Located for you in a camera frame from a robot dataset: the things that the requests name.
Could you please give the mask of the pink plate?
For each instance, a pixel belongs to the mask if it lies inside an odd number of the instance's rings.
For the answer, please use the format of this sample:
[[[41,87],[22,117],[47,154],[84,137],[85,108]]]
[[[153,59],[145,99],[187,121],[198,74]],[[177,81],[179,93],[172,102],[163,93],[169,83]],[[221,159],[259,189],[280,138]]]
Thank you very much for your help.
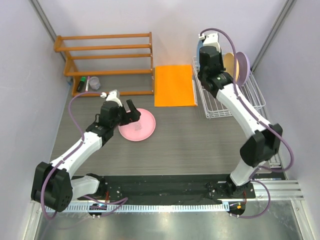
[[[127,140],[140,142],[149,138],[156,129],[156,119],[154,115],[146,109],[137,109],[141,115],[137,122],[119,126],[119,133]]]

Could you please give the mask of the blue plate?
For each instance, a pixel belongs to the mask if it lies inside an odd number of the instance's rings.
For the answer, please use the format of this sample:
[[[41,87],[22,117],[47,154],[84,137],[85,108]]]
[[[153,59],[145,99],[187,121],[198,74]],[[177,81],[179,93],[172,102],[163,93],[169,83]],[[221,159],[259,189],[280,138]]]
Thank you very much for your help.
[[[200,39],[196,47],[196,62],[200,65],[200,49],[203,47],[203,41]]]

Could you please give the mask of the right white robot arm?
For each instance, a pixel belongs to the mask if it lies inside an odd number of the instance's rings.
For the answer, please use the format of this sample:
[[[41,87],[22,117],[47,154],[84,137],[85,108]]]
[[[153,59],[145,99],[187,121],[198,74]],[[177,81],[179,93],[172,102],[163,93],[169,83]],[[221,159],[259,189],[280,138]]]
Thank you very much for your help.
[[[214,46],[202,46],[198,54],[198,79],[213,98],[222,103],[241,126],[247,140],[240,148],[240,161],[226,178],[229,197],[242,195],[255,171],[279,151],[283,129],[262,117],[243,96],[223,66],[222,54]]]

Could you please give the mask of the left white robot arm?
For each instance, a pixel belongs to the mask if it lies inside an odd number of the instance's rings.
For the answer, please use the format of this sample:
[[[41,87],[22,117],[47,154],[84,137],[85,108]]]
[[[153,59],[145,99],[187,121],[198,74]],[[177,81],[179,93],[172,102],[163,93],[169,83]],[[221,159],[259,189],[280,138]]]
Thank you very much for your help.
[[[62,212],[72,200],[87,195],[100,200],[106,195],[106,180],[102,176],[93,173],[76,179],[73,176],[93,153],[113,137],[115,128],[140,119],[141,113],[132,100],[126,103],[129,111],[114,100],[105,101],[77,143],[50,163],[37,165],[31,189],[32,200]]]

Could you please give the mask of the wooden shelf rack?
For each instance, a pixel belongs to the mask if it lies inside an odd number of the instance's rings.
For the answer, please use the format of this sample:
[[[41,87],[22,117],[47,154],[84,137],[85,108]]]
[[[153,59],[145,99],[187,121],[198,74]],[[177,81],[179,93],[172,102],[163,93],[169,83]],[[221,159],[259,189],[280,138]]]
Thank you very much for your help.
[[[66,46],[65,41],[84,40],[108,40],[108,39],[133,39],[147,38],[148,43],[144,44],[121,44],[121,45],[90,45],[90,46]],[[72,55],[72,52],[88,51],[115,51],[115,50],[138,50],[148,49],[149,53],[128,53],[128,54],[103,54],[103,55]],[[151,90],[122,91],[122,96],[151,96],[155,94],[155,74],[153,59],[153,35],[148,33],[128,34],[105,34],[105,35],[83,35],[83,36],[61,36],[58,35],[54,41],[53,50],[56,53],[63,53],[66,57],[63,75],[71,77],[73,87],[71,96],[75,97],[80,93],[77,91],[81,77],[91,76],[120,76],[120,75],[151,75]],[[109,59],[135,59],[149,58],[150,67],[141,69],[119,69],[119,70],[79,70],[75,61],[84,60],[109,60]]]

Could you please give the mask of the yellow plate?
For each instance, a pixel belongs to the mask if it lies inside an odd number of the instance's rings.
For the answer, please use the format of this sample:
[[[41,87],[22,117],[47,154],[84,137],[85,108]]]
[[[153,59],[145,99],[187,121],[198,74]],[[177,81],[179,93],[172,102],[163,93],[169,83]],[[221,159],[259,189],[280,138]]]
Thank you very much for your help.
[[[232,77],[234,76],[234,67],[235,67],[235,56],[233,53],[228,52],[223,57],[223,65],[225,68],[225,71],[230,74]],[[235,79],[238,81],[239,78],[239,62],[236,61],[236,73],[235,73]]]

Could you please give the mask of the purple plate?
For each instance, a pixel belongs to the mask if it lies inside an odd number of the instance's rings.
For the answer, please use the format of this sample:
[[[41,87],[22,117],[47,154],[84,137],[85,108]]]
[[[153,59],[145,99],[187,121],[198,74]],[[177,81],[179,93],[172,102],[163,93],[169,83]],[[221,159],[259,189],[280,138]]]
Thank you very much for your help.
[[[247,55],[243,52],[239,51],[235,56],[239,65],[239,75],[236,83],[239,87],[242,87],[249,79],[250,61]]]

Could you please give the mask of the pink white marker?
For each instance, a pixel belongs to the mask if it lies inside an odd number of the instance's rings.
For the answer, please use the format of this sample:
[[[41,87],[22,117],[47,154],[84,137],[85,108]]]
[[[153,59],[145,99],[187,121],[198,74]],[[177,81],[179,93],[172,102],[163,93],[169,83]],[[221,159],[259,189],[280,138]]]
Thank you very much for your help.
[[[85,92],[89,91],[89,86],[90,86],[90,76],[88,76],[86,79]]]

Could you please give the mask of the clear plastic cup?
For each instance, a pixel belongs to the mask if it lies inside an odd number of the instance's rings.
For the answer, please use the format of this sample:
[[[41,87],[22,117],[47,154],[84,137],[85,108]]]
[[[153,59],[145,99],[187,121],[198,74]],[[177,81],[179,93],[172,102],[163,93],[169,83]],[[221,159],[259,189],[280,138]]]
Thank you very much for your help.
[[[89,78],[89,86],[93,90],[98,90],[101,87],[99,78],[97,76],[91,76]]]

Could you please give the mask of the green highlighter marker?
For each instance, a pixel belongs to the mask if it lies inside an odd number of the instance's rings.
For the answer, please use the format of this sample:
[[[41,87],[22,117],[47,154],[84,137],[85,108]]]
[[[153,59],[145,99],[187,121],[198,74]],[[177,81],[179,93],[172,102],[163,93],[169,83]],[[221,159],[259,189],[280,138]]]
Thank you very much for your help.
[[[77,91],[78,93],[83,90],[85,83],[86,83],[86,77],[85,77],[85,76],[82,76],[82,77],[80,78],[80,81],[79,81],[79,83],[78,83],[78,85],[77,85],[77,88],[76,88],[76,91]]]

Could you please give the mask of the orange folder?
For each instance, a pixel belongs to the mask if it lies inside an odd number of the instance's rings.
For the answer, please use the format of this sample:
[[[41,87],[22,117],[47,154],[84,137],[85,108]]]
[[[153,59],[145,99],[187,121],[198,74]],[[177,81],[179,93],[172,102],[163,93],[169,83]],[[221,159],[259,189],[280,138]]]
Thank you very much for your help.
[[[195,107],[191,65],[155,67],[155,107]]]

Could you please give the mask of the left controller board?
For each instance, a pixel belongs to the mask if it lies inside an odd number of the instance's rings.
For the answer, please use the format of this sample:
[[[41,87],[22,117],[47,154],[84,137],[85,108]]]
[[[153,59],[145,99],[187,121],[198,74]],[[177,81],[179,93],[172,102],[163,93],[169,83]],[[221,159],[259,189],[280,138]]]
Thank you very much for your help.
[[[105,204],[93,203],[88,208],[88,213],[92,219],[100,219],[101,215],[107,212],[107,206]]]

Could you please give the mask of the controller board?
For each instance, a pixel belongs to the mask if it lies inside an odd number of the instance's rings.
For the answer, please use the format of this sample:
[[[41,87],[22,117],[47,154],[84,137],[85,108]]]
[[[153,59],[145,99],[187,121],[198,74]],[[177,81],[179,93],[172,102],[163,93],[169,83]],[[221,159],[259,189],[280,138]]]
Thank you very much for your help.
[[[88,213],[92,219],[100,219],[101,215],[107,212],[107,206],[105,204],[93,203],[88,208]]]
[[[231,217],[239,218],[246,210],[246,203],[244,201],[230,202],[228,206],[229,206],[228,214]]]

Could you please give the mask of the right controller board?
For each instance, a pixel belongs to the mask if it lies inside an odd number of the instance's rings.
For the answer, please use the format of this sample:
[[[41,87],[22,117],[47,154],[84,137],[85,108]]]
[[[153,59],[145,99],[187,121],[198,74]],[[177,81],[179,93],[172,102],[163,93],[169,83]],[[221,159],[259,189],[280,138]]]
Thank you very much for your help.
[[[244,201],[230,202],[228,206],[229,206],[228,214],[231,217],[239,218],[246,210],[246,203]]]

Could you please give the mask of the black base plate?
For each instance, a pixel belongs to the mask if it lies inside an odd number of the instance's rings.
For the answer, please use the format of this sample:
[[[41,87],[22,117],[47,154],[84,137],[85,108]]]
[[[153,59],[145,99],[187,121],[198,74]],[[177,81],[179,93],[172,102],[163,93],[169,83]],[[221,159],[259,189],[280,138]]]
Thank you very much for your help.
[[[110,202],[128,198],[128,205],[145,206],[212,205],[256,197],[252,183],[232,193],[227,178],[226,174],[105,175],[102,189],[91,196]]]

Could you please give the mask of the aluminium frame rail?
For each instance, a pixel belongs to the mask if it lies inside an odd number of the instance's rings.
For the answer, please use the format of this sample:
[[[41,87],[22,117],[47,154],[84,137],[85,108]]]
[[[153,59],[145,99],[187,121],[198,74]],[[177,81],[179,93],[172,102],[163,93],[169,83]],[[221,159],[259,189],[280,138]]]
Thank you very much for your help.
[[[253,183],[257,201],[267,201],[268,193],[271,201],[301,201],[304,196],[296,180],[262,180],[262,183]]]

